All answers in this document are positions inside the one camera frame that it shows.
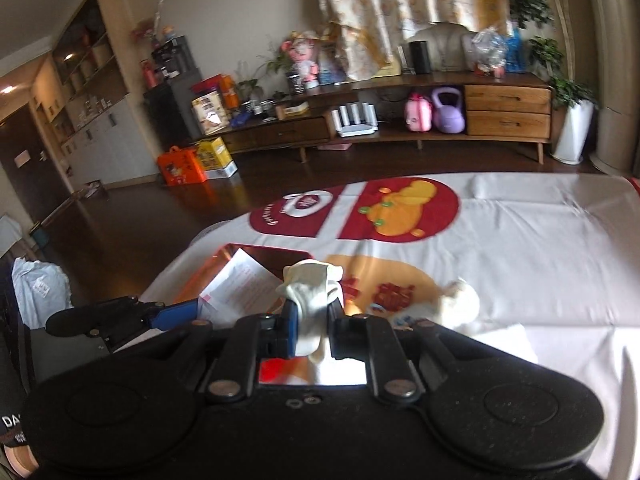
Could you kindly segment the snack box on cabinet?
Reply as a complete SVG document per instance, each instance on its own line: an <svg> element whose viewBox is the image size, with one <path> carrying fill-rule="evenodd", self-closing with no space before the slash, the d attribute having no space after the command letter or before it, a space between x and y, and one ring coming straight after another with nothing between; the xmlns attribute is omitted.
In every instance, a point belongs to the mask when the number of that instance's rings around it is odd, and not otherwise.
<svg viewBox="0 0 640 480"><path fill-rule="evenodd" d="M220 94L212 91L192 101L192 110L204 136L212 136L230 125Z"/></svg>

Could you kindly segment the white mesh cloth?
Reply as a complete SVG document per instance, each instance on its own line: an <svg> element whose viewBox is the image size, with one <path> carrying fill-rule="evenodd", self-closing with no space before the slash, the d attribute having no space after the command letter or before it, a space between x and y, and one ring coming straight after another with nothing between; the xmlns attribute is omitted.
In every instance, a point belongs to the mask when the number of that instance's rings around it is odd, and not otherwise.
<svg viewBox="0 0 640 480"><path fill-rule="evenodd" d="M427 320L457 330L475 322L479 315L480 296L472 285L457 280L445 286L435 299L412 304L388 320L393 326L409 326Z"/></svg>

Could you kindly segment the floral cloth over tv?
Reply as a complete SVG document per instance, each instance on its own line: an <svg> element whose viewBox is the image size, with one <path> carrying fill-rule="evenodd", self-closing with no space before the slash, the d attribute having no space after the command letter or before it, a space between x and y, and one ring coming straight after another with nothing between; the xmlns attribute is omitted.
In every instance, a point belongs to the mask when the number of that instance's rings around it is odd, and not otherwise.
<svg viewBox="0 0 640 480"><path fill-rule="evenodd" d="M392 62L397 47L445 23L479 32L506 26L506 0L319 0L338 62L348 79L367 80Z"/></svg>

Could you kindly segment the orange gift box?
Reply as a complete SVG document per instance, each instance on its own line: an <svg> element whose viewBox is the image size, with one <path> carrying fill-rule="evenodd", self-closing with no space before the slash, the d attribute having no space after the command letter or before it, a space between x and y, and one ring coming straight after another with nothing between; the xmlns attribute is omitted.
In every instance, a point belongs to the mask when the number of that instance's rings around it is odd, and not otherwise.
<svg viewBox="0 0 640 480"><path fill-rule="evenodd" d="M194 148L172 146L157 157L156 163L168 186L200 184L207 180Z"/></svg>

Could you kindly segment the white cotton glove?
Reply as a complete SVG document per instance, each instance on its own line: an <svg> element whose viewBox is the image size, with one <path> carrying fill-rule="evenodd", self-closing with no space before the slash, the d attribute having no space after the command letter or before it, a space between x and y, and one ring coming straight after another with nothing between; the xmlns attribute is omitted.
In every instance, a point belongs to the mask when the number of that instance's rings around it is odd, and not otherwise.
<svg viewBox="0 0 640 480"><path fill-rule="evenodd" d="M335 301L344 306L343 275L341 266L314 259L284 268L277 294L297 308L296 358L320 365L328 355L328 307Z"/></svg>

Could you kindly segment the purple kettlebell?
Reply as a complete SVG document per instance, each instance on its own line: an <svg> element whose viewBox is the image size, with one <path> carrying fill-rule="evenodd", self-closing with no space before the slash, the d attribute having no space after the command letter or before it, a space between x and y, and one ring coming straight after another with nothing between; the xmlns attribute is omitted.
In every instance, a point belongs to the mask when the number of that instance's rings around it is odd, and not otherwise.
<svg viewBox="0 0 640 480"><path fill-rule="evenodd" d="M454 96L454 105L442 102L443 96ZM441 133L458 134L465 128L465 120L462 110L462 92L457 88L439 87L432 91L434 107L433 122Z"/></svg>

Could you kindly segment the cotton swab plastic bag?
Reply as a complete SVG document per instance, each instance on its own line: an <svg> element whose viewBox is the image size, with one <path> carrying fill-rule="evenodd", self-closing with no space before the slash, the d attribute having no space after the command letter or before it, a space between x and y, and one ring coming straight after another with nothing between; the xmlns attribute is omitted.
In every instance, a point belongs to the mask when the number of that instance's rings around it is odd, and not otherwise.
<svg viewBox="0 0 640 480"><path fill-rule="evenodd" d="M257 260L238 249L198 296L198 319L231 328L244 316L278 310L282 284Z"/></svg>

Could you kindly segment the wooden wall shelf cabinet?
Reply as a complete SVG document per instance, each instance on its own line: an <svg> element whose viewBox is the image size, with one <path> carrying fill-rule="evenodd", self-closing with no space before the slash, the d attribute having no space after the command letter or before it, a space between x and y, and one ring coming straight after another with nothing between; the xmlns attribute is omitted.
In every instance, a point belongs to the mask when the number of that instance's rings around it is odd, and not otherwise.
<svg viewBox="0 0 640 480"><path fill-rule="evenodd" d="M127 0L82 0L32 84L47 144L76 191L150 183L160 141L146 114L142 54Z"/></svg>

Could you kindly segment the potted green tree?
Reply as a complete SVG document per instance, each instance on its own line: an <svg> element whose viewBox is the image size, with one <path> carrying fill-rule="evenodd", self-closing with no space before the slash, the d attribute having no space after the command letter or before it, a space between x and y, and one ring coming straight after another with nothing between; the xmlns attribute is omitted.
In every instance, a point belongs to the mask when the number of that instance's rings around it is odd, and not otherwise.
<svg viewBox="0 0 640 480"><path fill-rule="evenodd" d="M597 109L591 89L576 80L576 49L568 0L508 0L514 29L535 29L525 40L527 66L550 84L551 157L566 166L582 162Z"/></svg>

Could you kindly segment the white red printed tablecloth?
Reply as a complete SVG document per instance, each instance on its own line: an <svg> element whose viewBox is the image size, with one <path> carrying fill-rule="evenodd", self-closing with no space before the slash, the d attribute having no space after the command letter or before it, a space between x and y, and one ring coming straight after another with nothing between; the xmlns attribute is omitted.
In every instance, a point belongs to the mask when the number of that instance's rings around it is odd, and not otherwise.
<svg viewBox="0 0 640 480"><path fill-rule="evenodd" d="M605 412L590 466L639 474L639 183L600 174L436 174L294 192L192 243L147 300L179 301L229 244L340 266L349 312L408 315L472 286L480 341L570 375Z"/></svg>

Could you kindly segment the pink plush doll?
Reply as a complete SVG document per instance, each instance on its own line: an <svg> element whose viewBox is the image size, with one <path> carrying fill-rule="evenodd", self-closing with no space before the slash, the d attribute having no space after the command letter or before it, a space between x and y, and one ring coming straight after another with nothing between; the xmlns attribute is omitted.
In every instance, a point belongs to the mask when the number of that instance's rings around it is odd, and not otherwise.
<svg viewBox="0 0 640 480"><path fill-rule="evenodd" d="M314 32L292 32L281 44L281 51L292 62L292 69L299 76L306 90L319 85L319 65L314 56L318 36Z"/></svg>

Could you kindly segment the yellow carton box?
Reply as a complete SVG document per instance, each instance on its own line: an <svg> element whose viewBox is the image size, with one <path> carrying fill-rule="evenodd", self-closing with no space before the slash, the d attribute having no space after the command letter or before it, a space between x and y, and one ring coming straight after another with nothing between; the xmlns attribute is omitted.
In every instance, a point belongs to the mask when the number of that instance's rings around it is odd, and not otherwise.
<svg viewBox="0 0 640 480"><path fill-rule="evenodd" d="M198 142L196 157L208 180L227 179L238 171L220 136Z"/></svg>

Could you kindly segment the white router with antennas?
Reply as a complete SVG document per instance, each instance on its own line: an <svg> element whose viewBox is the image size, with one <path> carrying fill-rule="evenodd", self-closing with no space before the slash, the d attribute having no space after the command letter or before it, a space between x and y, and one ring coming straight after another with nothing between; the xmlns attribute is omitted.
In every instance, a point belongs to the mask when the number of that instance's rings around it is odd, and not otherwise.
<svg viewBox="0 0 640 480"><path fill-rule="evenodd" d="M375 107L366 102L340 105L330 113L334 129L341 138L372 136L378 132Z"/></svg>

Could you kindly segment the red metal tin box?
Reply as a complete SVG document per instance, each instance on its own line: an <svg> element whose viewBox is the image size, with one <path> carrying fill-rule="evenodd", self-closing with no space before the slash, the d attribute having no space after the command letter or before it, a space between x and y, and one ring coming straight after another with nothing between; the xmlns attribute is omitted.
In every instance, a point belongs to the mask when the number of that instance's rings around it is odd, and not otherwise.
<svg viewBox="0 0 640 480"><path fill-rule="evenodd" d="M206 301L222 312L222 303L240 312L272 312L282 304L274 292L283 282L283 271L311 254L297 249L227 244L188 275L170 297L172 304L195 300L199 307Z"/></svg>

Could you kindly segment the black cylinder speaker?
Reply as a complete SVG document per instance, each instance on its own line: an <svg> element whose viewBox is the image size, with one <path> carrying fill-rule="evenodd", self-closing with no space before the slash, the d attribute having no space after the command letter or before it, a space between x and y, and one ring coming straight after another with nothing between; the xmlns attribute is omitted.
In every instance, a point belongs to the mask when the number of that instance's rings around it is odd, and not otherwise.
<svg viewBox="0 0 640 480"><path fill-rule="evenodd" d="M428 75L432 72L430 52L426 40L414 40L408 43L413 73Z"/></svg>

